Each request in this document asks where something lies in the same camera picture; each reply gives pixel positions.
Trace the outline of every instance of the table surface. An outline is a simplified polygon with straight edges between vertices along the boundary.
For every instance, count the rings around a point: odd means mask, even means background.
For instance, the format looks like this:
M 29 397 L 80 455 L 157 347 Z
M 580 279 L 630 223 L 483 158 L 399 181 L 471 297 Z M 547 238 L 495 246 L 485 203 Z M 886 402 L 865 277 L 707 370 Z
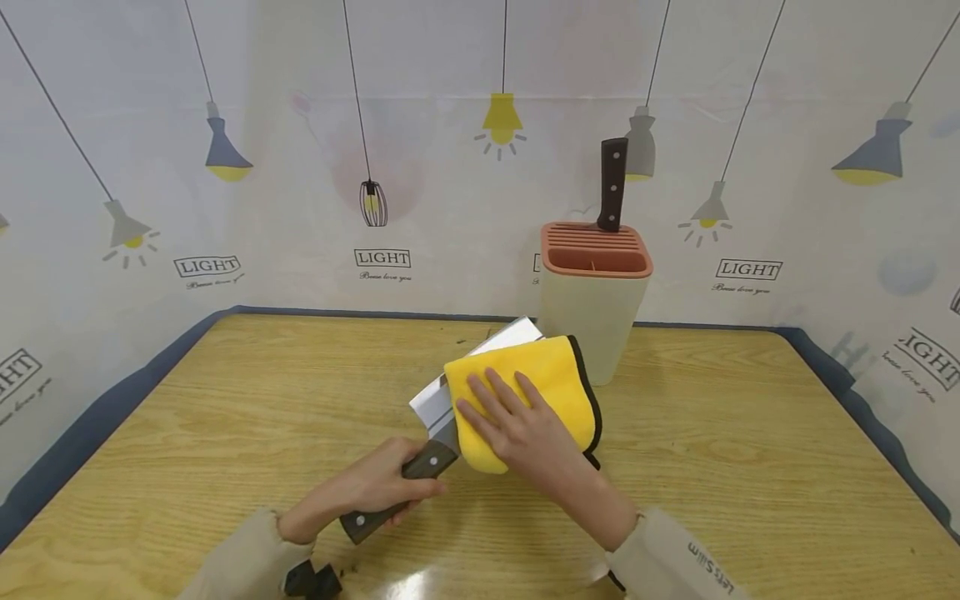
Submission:
M 261 505 L 291 505 L 381 439 L 499 324 L 230 316 L 0 555 L 0 597 L 167 598 Z M 597 388 L 604 471 L 659 505 L 754 598 L 957 598 L 960 548 L 779 336 L 636 328 Z M 511 474 L 315 564 L 352 598 L 618 598 L 602 555 Z

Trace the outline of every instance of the person's left hand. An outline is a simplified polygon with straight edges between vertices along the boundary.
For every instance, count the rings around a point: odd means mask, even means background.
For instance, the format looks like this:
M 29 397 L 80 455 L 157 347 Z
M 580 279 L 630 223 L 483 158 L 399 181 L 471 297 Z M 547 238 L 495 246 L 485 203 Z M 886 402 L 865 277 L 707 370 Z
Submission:
M 277 521 L 280 536 L 293 543 L 310 543 L 346 513 L 373 513 L 410 502 L 387 522 L 387 526 L 399 524 L 421 500 L 446 492 L 446 486 L 436 479 L 400 476 L 400 468 L 413 460 L 424 444 L 400 437 L 386 440 L 284 513 Z
M 400 468 L 412 461 L 424 444 L 409 438 L 390 438 L 331 479 L 329 483 L 341 496 L 347 512 L 375 513 L 407 501 L 409 510 L 421 500 L 446 492 L 446 486 L 436 479 L 400 476 Z

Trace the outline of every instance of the knife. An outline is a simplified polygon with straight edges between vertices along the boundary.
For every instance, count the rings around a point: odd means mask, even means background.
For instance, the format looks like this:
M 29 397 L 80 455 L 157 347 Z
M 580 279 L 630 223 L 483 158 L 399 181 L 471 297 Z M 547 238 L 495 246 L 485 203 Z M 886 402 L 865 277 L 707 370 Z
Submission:
M 597 226 L 611 233 L 620 231 L 623 209 L 623 183 L 627 178 L 627 138 L 615 137 L 600 142 L 600 217 Z
M 497 331 L 469 354 L 519 346 L 542 338 L 543 334 L 529 318 L 520 317 Z M 450 388 L 446 385 L 446 375 L 440 375 L 420 390 L 420 393 L 410 400 L 410 408 L 414 409 L 414 413 L 426 427 L 429 440 L 413 460 L 403 465 L 400 475 L 405 479 L 436 479 L 460 458 L 457 421 L 453 415 L 453 402 Z M 407 504 L 401 502 L 377 513 L 353 511 L 341 516 L 340 524 L 350 540 L 359 544 L 390 520 L 391 516 L 406 508 Z

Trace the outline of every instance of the yellow microfiber towel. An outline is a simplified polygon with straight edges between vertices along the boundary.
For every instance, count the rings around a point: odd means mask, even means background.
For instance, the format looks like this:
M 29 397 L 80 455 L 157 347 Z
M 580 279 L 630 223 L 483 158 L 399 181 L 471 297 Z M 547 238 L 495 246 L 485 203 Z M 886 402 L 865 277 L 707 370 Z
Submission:
M 529 377 L 590 462 L 600 468 L 592 455 L 600 442 L 603 425 L 600 407 L 587 380 L 580 347 L 572 335 L 473 354 L 444 365 L 446 384 L 450 388 L 450 398 L 454 403 L 453 412 L 457 420 L 460 449 L 471 467 L 484 473 L 507 472 L 507 466 L 493 454 L 490 446 L 464 419 L 456 406 L 457 398 L 464 398 L 481 415 L 488 415 L 480 404 L 480 399 L 467 384 L 467 376 L 476 373 L 490 388 L 490 382 L 483 374 L 486 368 L 493 368 L 500 373 L 507 385 L 527 406 L 530 402 L 516 383 L 514 373 L 519 371 Z

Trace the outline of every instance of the knife block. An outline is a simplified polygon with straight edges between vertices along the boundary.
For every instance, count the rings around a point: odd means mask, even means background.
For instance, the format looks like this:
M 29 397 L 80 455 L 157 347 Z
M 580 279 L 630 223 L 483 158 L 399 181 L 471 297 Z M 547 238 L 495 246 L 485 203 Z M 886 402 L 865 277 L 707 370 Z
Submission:
M 540 230 L 540 314 L 547 337 L 573 335 L 591 385 L 605 385 L 627 346 L 653 262 L 639 233 L 554 222 Z

